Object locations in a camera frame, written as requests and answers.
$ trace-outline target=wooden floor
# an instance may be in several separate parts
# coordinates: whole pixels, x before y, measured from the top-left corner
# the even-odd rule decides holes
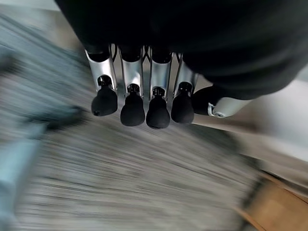
[[[14,72],[0,77],[1,145],[22,137],[28,114],[63,104],[89,109],[95,92],[80,54],[4,15],[0,34],[17,58]],[[257,178],[236,142],[194,125],[128,128],[119,111],[88,113],[84,125],[46,136],[12,230],[236,230],[241,219],[231,207]]]

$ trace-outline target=robotic hand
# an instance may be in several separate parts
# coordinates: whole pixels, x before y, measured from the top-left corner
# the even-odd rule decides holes
[[[151,128],[166,128],[170,118],[189,124],[195,113],[232,116],[251,100],[287,86],[308,63],[308,31],[303,24],[308,7],[302,0],[280,4],[157,0],[149,2],[150,7],[141,0],[56,2],[86,50],[98,92],[91,106],[96,116],[117,110],[110,46],[118,47],[125,88],[120,119],[126,126],[146,120]],[[144,45],[150,47],[151,57],[146,116]],[[182,56],[170,116],[167,100],[174,52]],[[213,86],[194,92],[199,74]]]

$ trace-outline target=wooden furniture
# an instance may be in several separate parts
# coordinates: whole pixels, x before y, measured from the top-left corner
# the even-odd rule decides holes
[[[290,192],[270,175],[263,178],[247,208],[236,211],[258,231],[307,231],[308,199]]]

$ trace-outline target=gray carpet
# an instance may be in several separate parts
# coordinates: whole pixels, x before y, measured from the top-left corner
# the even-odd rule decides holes
[[[22,137],[28,114],[64,104],[89,109],[95,92],[84,57],[4,15],[0,34],[17,60],[0,77],[1,145]],[[196,125],[128,128],[119,112],[88,113],[86,124],[46,136],[12,230],[236,230],[232,207],[257,178],[237,142]]]

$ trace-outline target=black cloth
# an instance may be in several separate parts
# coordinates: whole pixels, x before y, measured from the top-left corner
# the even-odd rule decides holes
[[[167,47],[237,99],[282,89],[308,62],[307,0],[56,2],[88,51]]]

